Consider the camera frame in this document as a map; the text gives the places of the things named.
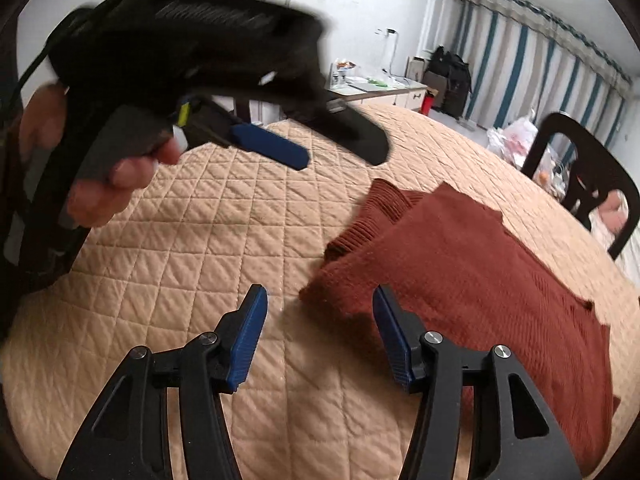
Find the person's left hand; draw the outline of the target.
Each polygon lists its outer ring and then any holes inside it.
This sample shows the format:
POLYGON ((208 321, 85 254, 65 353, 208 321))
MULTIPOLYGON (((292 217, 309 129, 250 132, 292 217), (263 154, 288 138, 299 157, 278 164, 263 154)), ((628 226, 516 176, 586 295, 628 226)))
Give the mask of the person's left hand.
MULTIPOLYGON (((44 84, 32 95, 18 129, 21 160, 28 162, 32 150, 55 148, 62 139, 66 117, 65 90, 59 84, 44 84)), ((158 166, 175 165, 186 150, 181 139, 171 136, 152 154, 120 160, 108 180, 78 180, 70 189, 66 210, 84 228, 98 228, 124 211, 137 190, 152 181, 158 166)))

